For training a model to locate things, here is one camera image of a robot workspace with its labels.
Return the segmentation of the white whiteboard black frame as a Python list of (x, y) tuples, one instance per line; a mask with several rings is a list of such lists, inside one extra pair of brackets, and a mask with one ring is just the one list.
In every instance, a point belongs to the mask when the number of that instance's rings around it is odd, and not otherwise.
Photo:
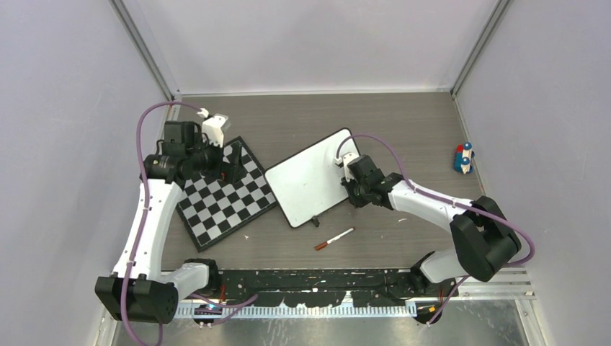
[(348, 198), (336, 157), (360, 153), (351, 135), (341, 128), (266, 169), (264, 179), (291, 228), (315, 221)]

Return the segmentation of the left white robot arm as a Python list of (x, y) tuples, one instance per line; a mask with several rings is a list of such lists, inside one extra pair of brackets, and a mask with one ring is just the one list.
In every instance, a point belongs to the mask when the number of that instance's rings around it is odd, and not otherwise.
[(244, 177), (241, 144), (225, 154), (227, 117), (214, 115), (202, 123), (167, 121), (156, 152), (143, 160), (138, 209), (127, 243), (107, 277), (97, 278), (94, 292), (112, 317), (168, 324), (179, 302), (195, 291), (203, 298), (220, 292), (218, 268), (212, 260), (189, 259), (163, 274), (161, 256), (171, 216), (187, 180), (202, 175), (235, 183)]

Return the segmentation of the red white marker pen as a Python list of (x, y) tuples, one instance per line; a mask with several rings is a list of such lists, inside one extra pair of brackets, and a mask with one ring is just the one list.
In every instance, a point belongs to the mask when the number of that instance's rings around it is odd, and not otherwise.
[(314, 247), (314, 249), (315, 249), (316, 251), (320, 251), (320, 250), (322, 250), (322, 249), (326, 248), (328, 245), (330, 245), (330, 244), (332, 244), (332, 243), (336, 242), (337, 240), (340, 240), (342, 237), (346, 236), (347, 234), (352, 233), (354, 230), (355, 230), (355, 228), (350, 228), (350, 229), (347, 229), (346, 231), (343, 231), (343, 232), (341, 232), (340, 234), (338, 234), (338, 235), (336, 235), (336, 236), (334, 236), (334, 237), (332, 237), (332, 238), (330, 238), (330, 239), (328, 239), (328, 240), (326, 240), (326, 241), (324, 241), (324, 242), (322, 242), (322, 243), (320, 243), (320, 244), (316, 245), (316, 246)]

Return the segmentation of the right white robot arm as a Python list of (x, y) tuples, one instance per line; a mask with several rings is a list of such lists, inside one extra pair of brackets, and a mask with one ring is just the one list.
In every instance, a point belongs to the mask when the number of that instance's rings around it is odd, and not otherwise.
[(506, 225), (496, 202), (486, 196), (477, 200), (438, 194), (404, 178), (385, 175), (368, 155), (349, 152), (337, 160), (343, 168), (342, 186), (355, 208), (376, 205), (409, 213), (447, 231), (452, 248), (433, 251), (409, 270), (409, 284), (421, 296), (429, 296), (440, 283), (471, 276), (488, 282), (518, 254), (522, 243)]

